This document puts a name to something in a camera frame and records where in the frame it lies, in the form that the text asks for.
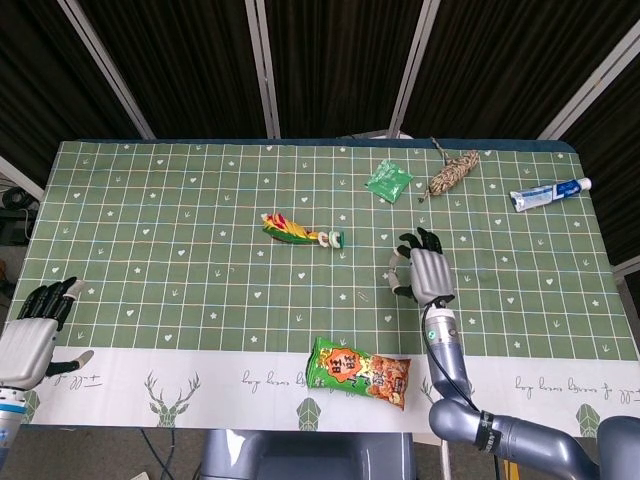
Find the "green orange snack bag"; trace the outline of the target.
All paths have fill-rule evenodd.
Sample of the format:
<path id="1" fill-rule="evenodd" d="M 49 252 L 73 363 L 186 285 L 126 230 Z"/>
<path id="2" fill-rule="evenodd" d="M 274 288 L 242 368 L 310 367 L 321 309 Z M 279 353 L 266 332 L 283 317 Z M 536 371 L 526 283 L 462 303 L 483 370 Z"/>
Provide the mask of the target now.
<path id="1" fill-rule="evenodd" d="M 317 337 L 305 377 L 309 388 L 328 388 L 384 400 L 403 410 L 410 366 L 410 359 L 369 354 Z"/>

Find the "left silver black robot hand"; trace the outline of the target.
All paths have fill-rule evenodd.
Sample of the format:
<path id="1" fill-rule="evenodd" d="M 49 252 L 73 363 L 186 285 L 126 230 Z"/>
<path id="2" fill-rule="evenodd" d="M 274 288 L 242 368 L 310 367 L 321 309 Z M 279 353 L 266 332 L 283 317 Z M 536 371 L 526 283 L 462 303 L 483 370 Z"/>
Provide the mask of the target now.
<path id="1" fill-rule="evenodd" d="M 57 337 L 84 286 L 72 276 L 27 296 L 0 336 L 0 387 L 28 391 L 43 378 L 79 370 L 93 358 L 94 352 L 87 350 L 70 361 L 53 360 Z"/>

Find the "grey robot torso base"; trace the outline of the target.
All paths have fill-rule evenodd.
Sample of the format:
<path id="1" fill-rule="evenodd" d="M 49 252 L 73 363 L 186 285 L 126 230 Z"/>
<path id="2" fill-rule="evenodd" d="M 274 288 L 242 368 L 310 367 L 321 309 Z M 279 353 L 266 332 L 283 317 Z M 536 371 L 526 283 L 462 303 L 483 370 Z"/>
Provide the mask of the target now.
<path id="1" fill-rule="evenodd" d="M 198 480 L 417 480 L 407 433 L 214 429 Z"/>

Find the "blue white toothpaste tube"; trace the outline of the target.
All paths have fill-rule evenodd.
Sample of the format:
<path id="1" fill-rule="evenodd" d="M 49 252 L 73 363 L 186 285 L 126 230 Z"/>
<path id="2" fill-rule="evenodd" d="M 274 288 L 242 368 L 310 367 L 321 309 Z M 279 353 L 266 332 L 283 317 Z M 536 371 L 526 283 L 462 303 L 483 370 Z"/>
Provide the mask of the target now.
<path id="1" fill-rule="evenodd" d="M 523 212 L 563 200 L 583 191 L 589 191 L 591 188 L 591 180 L 589 178 L 581 178 L 521 191 L 511 191 L 509 197 L 515 211 Z"/>

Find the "grey screen frame post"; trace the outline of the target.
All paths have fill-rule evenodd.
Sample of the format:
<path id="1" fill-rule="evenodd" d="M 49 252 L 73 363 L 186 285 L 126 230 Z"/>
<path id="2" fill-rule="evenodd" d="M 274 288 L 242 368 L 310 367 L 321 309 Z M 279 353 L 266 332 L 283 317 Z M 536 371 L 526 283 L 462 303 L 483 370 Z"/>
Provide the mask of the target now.
<path id="1" fill-rule="evenodd" d="M 640 44 L 635 44 L 624 52 L 612 52 L 561 108 L 537 139 L 559 140 L 639 56 Z"/>
<path id="2" fill-rule="evenodd" d="M 407 56 L 390 124 L 387 129 L 388 138 L 399 137 L 400 129 L 404 121 L 405 113 L 413 93 L 427 45 L 429 43 L 440 3 L 441 0 L 423 0 L 422 2 L 422 7 Z"/>
<path id="3" fill-rule="evenodd" d="M 25 175 L 18 168 L 12 165 L 8 160 L 6 160 L 2 155 L 0 155 L 0 174 L 11 180 L 18 187 L 25 190 L 37 201 L 41 201 L 43 199 L 44 190 L 27 175 Z"/>
<path id="4" fill-rule="evenodd" d="M 245 0 L 266 134 L 280 139 L 280 121 L 265 0 Z"/>
<path id="5" fill-rule="evenodd" d="M 78 0 L 56 0 L 140 136 L 156 138 L 132 91 Z"/>

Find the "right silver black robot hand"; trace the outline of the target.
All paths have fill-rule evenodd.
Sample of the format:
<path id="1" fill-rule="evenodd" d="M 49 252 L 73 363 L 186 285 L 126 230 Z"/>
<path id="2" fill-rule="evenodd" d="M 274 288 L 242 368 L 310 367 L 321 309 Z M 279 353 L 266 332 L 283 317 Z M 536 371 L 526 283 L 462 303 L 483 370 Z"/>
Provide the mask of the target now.
<path id="1" fill-rule="evenodd" d="M 388 283 L 396 296 L 413 299 L 421 308 L 446 308 L 455 299 L 451 269 L 443 254 L 439 237 L 422 227 L 417 233 L 399 236 L 397 246 L 389 260 Z M 409 285 L 401 285 L 397 265 L 401 259 L 409 261 Z"/>

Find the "green grid tablecloth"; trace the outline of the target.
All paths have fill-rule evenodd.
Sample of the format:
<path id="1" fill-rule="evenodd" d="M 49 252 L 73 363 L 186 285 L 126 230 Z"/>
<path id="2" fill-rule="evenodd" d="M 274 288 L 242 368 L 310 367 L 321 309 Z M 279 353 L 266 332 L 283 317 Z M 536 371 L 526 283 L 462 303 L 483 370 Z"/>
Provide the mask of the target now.
<path id="1" fill-rule="evenodd" d="M 479 408 L 580 436 L 640 417 L 640 357 L 590 196 L 524 213 L 509 198 L 580 178 L 578 156 L 484 147 L 460 184 L 425 198 L 457 155 L 447 142 L 62 144 L 15 298 L 84 280 L 55 357 L 94 356 L 31 391 L 27 421 L 425 432 L 438 394 L 420 313 L 387 274 L 399 236 L 417 227 L 451 266 Z M 394 204 L 365 185 L 385 159 L 413 176 Z M 344 247 L 275 240 L 262 230 L 273 213 L 343 232 Z M 309 388 L 317 337 L 410 359 L 405 408 Z"/>

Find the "colourful feather shuttlecock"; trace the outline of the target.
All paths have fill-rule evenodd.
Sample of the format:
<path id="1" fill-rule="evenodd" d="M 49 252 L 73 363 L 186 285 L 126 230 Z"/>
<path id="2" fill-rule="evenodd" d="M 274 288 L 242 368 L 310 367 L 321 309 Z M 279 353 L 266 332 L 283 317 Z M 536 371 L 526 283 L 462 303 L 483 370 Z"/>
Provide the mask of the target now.
<path id="1" fill-rule="evenodd" d="M 343 232 L 331 230 L 312 231 L 287 219 L 281 213 L 263 214 L 262 230 L 283 243 L 294 245 L 319 245 L 323 248 L 342 249 L 345 244 Z"/>

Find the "green foil sachet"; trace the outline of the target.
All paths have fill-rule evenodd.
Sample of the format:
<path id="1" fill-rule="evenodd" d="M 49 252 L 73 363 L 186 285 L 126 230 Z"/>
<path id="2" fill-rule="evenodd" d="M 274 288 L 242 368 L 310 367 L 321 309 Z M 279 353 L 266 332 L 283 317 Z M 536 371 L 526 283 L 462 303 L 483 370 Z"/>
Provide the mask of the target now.
<path id="1" fill-rule="evenodd" d="M 412 180 L 413 176 L 408 171 L 385 159 L 378 165 L 365 185 L 371 193 L 394 204 Z"/>

